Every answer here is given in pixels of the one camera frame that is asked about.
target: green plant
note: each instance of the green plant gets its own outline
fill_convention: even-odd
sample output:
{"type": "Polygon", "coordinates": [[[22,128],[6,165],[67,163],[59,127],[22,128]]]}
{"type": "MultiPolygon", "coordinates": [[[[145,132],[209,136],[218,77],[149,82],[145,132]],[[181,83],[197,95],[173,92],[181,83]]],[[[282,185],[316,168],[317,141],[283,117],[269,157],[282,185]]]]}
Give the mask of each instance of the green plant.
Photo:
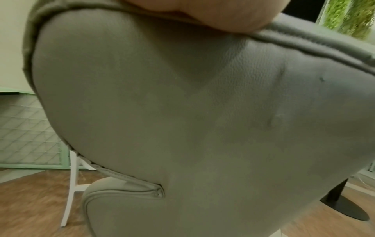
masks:
{"type": "Polygon", "coordinates": [[[339,27],[344,20],[350,2],[351,0],[329,0],[324,12],[323,26],[329,29],[339,27]]]}
{"type": "Polygon", "coordinates": [[[339,29],[342,34],[366,39],[374,24],[375,0],[353,0],[339,29]]]}

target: white chair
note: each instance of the white chair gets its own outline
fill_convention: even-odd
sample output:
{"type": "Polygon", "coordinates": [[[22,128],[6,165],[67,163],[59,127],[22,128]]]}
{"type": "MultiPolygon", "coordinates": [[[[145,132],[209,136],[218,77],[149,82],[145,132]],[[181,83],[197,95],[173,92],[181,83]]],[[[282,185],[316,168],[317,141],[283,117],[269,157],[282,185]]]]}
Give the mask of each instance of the white chair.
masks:
{"type": "Polygon", "coordinates": [[[73,204],[74,193],[83,192],[90,184],[78,184],[78,170],[80,163],[88,170],[95,170],[89,164],[84,162],[82,159],[78,158],[76,153],[70,152],[70,184],[69,184],[69,194],[68,200],[66,202],[66,208],[64,216],[62,218],[61,227],[65,227],[69,218],[71,206],[73,204]]]}

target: wall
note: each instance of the wall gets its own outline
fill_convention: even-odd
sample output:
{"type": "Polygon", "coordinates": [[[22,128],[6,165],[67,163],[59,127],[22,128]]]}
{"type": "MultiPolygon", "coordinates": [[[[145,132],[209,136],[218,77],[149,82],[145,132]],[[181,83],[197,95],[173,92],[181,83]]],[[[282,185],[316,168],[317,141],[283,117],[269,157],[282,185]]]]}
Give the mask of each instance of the wall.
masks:
{"type": "Polygon", "coordinates": [[[36,0],[0,0],[0,91],[31,92],[22,72],[21,45],[27,14],[36,0]]]}

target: leather texture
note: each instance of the leather texture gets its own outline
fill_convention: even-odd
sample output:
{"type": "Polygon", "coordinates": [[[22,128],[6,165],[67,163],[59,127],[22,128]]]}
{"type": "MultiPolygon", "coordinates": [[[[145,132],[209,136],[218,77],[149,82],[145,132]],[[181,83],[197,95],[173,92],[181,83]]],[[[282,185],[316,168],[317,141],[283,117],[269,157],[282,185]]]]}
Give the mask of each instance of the leather texture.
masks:
{"type": "Polygon", "coordinates": [[[82,2],[34,9],[24,55],[57,134],[113,176],[85,193],[93,236],[266,237],[373,160],[371,53],[340,36],[82,2]]]}

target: skin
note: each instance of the skin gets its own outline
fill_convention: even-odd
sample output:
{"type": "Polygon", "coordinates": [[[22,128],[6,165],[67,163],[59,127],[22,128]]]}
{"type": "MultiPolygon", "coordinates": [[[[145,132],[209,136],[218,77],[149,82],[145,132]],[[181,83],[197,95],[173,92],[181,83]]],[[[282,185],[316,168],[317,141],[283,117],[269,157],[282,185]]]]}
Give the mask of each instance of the skin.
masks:
{"type": "Polygon", "coordinates": [[[151,11],[180,11],[204,24],[236,33],[270,23],[290,0],[124,0],[151,11]]]}

